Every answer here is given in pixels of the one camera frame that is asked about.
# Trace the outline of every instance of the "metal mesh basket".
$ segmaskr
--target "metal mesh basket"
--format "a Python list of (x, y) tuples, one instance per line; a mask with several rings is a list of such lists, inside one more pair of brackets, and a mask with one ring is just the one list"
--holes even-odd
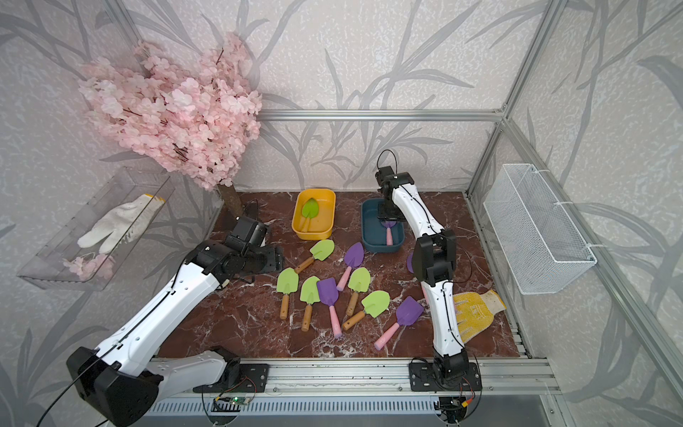
[(595, 265), (593, 251), (533, 165), (503, 165), (484, 208), (523, 294), (559, 292)]

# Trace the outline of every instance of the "mounting plate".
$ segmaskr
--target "mounting plate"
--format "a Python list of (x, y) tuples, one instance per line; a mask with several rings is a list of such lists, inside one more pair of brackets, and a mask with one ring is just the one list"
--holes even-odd
[[(254, 385), (256, 385), (256, 393), (263, 393), (266, 391), (266, 383), (268, 382), (268, 365), (263, 363), (240, 363), (239, 378), (247, 377), (254, 382), (245, 380), (242, 384), (237, 386), (230, 393), (254, 393)], [(192, 389), (195, 393), (220, 393), (221, 391), (230, 389), (227, 383), (213, 383), (209, 385), (200, 385)]]
[(453, 385), (446, 387), (439, 385), (434, 380), (433, 363), (424, 363), (422, 361), (413, 361), (408, 364), (408, 373), (410, 374), (410, 390), (412, 391), (481, 391), (482, 390), (482, 376), (479, 373), (479, 368), (476, 363), (470, 363), (469, 369), (465, 376), (459, 381), (454, 381)]

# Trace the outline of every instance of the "purple trowel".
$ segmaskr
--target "purple trowel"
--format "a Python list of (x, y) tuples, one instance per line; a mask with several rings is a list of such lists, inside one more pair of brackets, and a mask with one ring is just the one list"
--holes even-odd
[[(414, 273), (413, 272), (413, 253), (412, 252), (410, 252), (410, 254), (408, 255), (408, 259), (406, 260), (406, 265), (408, 266), (408, 271), (410, 271), (411, 273)], [(425, 291), (425, 288), (422, 286), (422, 284), (420, 284), (420, 288), (422, 288), (422, 295), (425, 296), (425, 301), (428, 301), (427, 300), (427, 291)]]
[(411, 252), (410, 255), (408, 255), (408, 259), (406, 260), (406, 265), (408, 266), (408, 271), (413, 273), (413, 253)]
[(399, 326), (410, 326), (417, 320), (422, 312), (424, 311), (422, 307), (416, 300), (412, 297), (406, 298), (401, 305), (396, 309), (396, 323), (391, 325), (388, 331), (384, 332), (379, 340), (375, 341), (375, 348), (377, 350), (382, 350), (387, 341), (393, 337)]
[(393, 236), (391, 235), (391, 228), (396, 225), (396, 221), (382, 221), (382, 225), (387, 228), (387, 246), (392, 246)]
[(339, 325), (339, 318), (337, 317), (337, 310), (335, 310), (335, 303), (339, 298), (339, 291), (337, 290), (337, 282), (334, 277), (323, 279), (318, 282), (318, 296), (320, 301), (330, 306), (330, 321), (332, 322), (332, 332), (335, 338), (342, 336), (342, 327)]
[(346, 263), (347, 267), (346, 271), (344, 271), (344, 275), (341, 277), (339, 284), (337, 285), (338, 291), (341, 292), (344, 290), (346, 282), (348, 281), (348, 277), (351, 275), (351, 269), (360, 267), (363, 263), (364, 257), (365, 248), (363, 247), (363, 243), (358, 242), (348, 248), (346, 255), (344, 255), (344, 262)]

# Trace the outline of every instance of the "gray wall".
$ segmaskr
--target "gray wall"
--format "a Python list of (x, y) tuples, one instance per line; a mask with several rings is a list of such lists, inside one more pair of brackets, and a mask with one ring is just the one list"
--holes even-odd
[[(138, 311), (202, 240), (221, 202), (173, 176), (176, 191), (102, 292), (41, 290), (16, 277), (122, 165), (154, 162), (97, 135), (83, 114), (79, 64), (107, 56), (137, 66), (114, 27), (96, 29), (99, 1), (0, 5), (0, 425), (35, 425), (68, 384), (66, 357)], [(70, 390), (43, 426), (100, 419)]]
[[(512, 117), (683, 348), (683, 3), (567, 7)], [(473, 197), (504, 163), (503, 138)], [(548, 357), (582, 426), (683, 425), (683, 409), (589, 271), (553, 295), (523, 296), (494, 251), (536, 357)]]
[[(124, 0), (143, 39), (192, 68), (236, 31), (273, 109), (497, 109), (546, 0)], [(422, 189), (464, 189), (490, 123), (288, 122), (262, 126), (241, 189), (376, 188), (393, 148)]]

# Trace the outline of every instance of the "wooden handle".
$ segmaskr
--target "wooden handle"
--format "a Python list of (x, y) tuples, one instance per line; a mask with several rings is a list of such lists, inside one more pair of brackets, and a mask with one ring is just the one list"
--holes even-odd
[(355, 316), (344, 322), (344, 331), (348, 331), (351, 327), (361, 321), (365, 317), (365, 311), (356, 313)]
[(348, 307), (346, 308), (346, 315), (353, 316), (353, 311), (356, 309), (356, 303), (358, 302), (358, 292), (353, 292), (351, 299), (348, 301)]
[(301, 323), (301, 330), (308, 331), (309, 326), (311, 326), (311, 316), (313, 315), (313, 306), (307, 305), (306, 310), (303, 312), (303, 322)]
[(282, 296), (282, 306), (280, 307), (280, 319), (285, 320), (287, 318), (287, 312), (290, 309), (290, 295), (284, 294)]
[(303, 222), (303, 227), (301, 228), (301, 232), (308, 233), (308, 228), (311, 226), (311, 219), (306, 218), (306, 221)]
[(294, 272), (295, 272), (296, 274), (301, 273), (302, 271), (304, 271), (304, 270), (306, 269), (306, 267), (308, 267), (309, 265), (313, 264), (313, 261), (315, 261), (315, 260), (316, 260), (315, 258), (310, 257), (310, 258), (307, 259), (306, 261), (302, 262), (300, 266), (296, 267), (296, 268), (294, 269)]

